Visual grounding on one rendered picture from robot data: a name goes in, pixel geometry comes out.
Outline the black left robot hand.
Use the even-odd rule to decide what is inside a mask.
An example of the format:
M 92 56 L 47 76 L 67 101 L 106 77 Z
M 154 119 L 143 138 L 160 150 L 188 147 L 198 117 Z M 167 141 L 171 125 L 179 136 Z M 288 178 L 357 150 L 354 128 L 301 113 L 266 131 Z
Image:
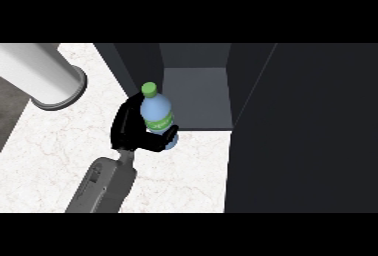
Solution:
M 111 127 L 114 150 L 134 151 L 142 148 L 152 152 L 161 152 L 177 135 L 177 125 L 173 125 L 161 135 L 146 131 L 146 124 L 140 115 L 143 99 L 143 94 L 137 93 L 120 106 Z

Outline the blue water bottle green cap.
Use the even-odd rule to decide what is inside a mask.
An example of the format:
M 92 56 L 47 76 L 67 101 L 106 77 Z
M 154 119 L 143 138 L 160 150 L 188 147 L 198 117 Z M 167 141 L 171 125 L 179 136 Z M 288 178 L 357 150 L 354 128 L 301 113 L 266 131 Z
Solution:
M 154 82 L 146 82 L 142 85 L 142 94 L 140 114 L 146 128 L 154 134 L 163 135 L 174 125 L 171 102 L 158 92 Z

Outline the dark grey cabinet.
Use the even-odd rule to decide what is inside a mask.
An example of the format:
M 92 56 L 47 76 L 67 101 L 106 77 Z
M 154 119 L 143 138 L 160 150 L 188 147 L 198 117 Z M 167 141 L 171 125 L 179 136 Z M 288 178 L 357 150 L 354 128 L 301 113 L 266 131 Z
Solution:
M 273 43 L 98 43 L 123 92 L 154 82 L 183 131 L 230 131 L 251 99 Z

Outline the white cylindrical appliance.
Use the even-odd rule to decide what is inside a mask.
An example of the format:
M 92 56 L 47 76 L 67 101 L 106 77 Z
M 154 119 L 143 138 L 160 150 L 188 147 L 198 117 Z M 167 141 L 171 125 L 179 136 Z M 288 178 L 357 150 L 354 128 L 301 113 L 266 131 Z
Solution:
M 70 64 L 52 43 L 0 43 L 0 77 L 46 111 L 72 105 L 87 88 L 83 69 Z

